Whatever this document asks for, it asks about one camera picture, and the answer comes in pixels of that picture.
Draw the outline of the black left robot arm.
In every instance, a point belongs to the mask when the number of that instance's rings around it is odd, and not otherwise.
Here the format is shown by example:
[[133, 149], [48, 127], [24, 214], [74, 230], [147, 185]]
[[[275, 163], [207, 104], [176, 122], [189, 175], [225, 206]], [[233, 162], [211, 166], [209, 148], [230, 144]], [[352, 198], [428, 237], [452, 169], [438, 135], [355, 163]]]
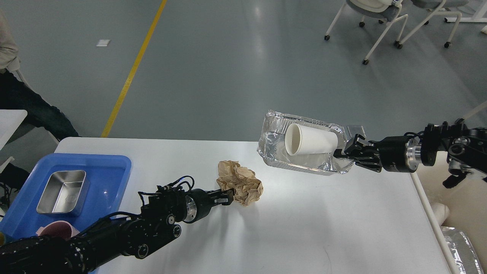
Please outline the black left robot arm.
[[87, 274], [119, 256], [142, 260], [181, 235], [180, 222], [191, 224], [217, 205], [228, 206], [234, 189], [188, 190], [185, 177], [157, 191], [139, 191], [139, 214], [114, 212], [99, 218], [82, 232], [63, 239], [56, 236], [21, 238], [1, 246], [2, 274]]

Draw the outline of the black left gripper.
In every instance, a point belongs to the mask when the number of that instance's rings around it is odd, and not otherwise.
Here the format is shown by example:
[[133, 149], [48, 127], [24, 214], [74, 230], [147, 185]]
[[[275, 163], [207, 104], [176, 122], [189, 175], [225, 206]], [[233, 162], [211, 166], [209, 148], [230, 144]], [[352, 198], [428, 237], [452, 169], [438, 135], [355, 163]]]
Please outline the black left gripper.
[[193, 189], [186, 192], [187, 214], [185, 223], [191, 224], [206, 217], [215, 206], [229, 206], [234, 201], [235, 189], [205, 191]]

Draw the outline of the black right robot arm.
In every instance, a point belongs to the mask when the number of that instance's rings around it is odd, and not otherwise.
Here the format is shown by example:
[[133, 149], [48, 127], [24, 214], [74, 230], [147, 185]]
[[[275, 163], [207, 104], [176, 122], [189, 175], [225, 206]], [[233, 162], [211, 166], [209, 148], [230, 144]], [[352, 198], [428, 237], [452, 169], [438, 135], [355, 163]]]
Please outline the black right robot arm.
[[433, 166], [437, 153], [447, 153], [450, 173], [443, 186], [451, 189], [468, 177], [486, 181], [487, 172], [486, 128], [468, 128], [459, 118], [450, 125], [428, 124], [420, 132], [406, 132], [385, 137], [380, 141], [366, 141], [356, 134], [346, 146], [334, 151], [334, 158], [346, 158], [356, 166], [374, 172], [386, 170], [395, 173], [414, 173], [419, 165]]

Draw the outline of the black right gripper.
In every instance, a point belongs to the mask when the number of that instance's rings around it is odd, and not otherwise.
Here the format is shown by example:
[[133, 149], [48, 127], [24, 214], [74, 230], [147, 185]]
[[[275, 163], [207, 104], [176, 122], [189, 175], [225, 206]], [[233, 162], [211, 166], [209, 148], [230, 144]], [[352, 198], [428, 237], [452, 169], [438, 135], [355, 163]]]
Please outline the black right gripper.
[[346, 158], [356, 166], [376, 173], [382, 168], [388, 172], [414, 173], [420, 162], [419, 141], [412, 136], [392, 136], [383, 140], [369, 142], [360, 134], [349, 140], [344, 150], [336, 149], [334, 158]]

